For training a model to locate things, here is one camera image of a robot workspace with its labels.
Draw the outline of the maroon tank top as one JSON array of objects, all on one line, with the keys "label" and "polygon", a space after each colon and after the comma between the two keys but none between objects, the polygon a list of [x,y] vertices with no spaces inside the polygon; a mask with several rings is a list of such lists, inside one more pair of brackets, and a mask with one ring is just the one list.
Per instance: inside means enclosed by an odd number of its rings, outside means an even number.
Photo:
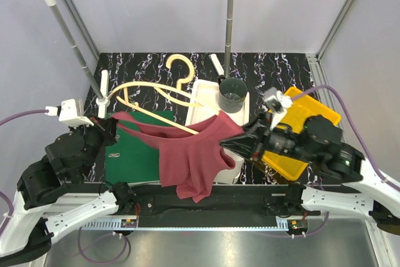
[{"label": "maroon tank top", "polygon": [[198,203],[207,198],[218,173],[236,166],[220,142],[244,131],[224,112],[190,125],[194,134],[174,126],[142,123],[127,112],[112,117],[125,133],[159,151],[161,186],[176,187],[180,199]]}]

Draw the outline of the beige wooden clothes hanger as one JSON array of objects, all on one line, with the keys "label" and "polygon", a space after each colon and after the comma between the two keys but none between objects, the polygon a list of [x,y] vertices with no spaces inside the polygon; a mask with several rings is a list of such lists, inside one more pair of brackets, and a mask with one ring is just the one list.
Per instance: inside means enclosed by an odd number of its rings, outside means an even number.
[{"label": "beige wooden clothes hanger", "polygon": [[[143,81],[176,87],[179,79],[189,75],[187,64],[176,59],[171,67],[166,66],[170,53],[112,53],[107,57],[110,67],[110,90],[117,86]],[[215,81],[218,74],[214,69],[208,53],[184,53],[183,56],[194,66],[194,80],[206,79]],[[133,86],[127,88],[129,104],[137,103],[147,111],[166,111],[175,123],[185,125],[188,107],[174,103],[162,96],[154,88]]]}]

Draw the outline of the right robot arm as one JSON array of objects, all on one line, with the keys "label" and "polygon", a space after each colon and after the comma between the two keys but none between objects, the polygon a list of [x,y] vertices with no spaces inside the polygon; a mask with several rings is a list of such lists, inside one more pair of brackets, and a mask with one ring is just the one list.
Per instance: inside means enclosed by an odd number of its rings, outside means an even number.
[{"label": "right robot arm", "polygon": [[374,221],[387,233],[399,234],[399,186],[381,179],[372,161],[342,142],[342,130],[321,115],[308,117],[300,133],[275,117],[262,113],[244,125],[242,134],[220,145],[248,161],[259,161],[270,152],[308,163],[323,179],[355,189],[355,193],[323,191],[300,184],[289,185],[284,207],[289,214],[325,211]]}]

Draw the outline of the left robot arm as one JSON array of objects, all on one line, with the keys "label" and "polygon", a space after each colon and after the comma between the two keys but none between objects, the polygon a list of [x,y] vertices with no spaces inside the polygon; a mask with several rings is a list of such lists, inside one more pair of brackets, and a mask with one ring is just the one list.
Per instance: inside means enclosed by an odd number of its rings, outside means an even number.
[{"label": "left robot arm", "polygon": [[86,223],[134,209],[132,190],[126,182],[117,182],[92,201],[61,214],[45,215],[61,196],[84,184],[100,150],[116,143],[116,119],[92,116],[89,120],[90,125],[71,128],[46,146],[45,156],[22,173],[1,224],[1,266],[34,261]]}]

